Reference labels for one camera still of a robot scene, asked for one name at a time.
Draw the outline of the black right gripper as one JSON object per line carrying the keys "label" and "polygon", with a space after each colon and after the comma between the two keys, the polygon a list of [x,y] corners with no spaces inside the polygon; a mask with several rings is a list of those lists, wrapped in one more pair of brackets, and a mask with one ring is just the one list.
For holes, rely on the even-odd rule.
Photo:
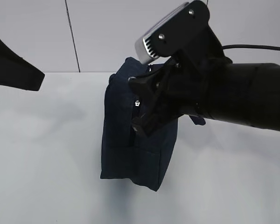
{"label": "black right gripper", "polygon": [[232,63],[226,56],[207,57],[198,65],[170,58],[129,78],[129,88],[142,100],[133,104],[131,131],[149,137],[183,115],[233,123],[230,117],[211,115],[207,107],[211,78]]}

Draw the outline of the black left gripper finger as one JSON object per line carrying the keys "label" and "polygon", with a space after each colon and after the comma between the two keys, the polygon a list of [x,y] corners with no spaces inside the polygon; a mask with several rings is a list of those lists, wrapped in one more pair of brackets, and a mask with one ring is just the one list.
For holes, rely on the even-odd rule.
{"label": "black left gripper finger", "polygon": [[45,74],[14,53],[0,39],[0,85],[38,91]]}

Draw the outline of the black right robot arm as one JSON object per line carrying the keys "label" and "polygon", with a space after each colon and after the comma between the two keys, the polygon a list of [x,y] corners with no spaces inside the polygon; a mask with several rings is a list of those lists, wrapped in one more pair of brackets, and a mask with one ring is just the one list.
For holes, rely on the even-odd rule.
{"label": "black right robot arm", "polygon": [[129,80],[146,110],[133,129],[150,136],[183,115],[280,131],[280,65],[233,63],[227,57],[192,61],[181,54]]}

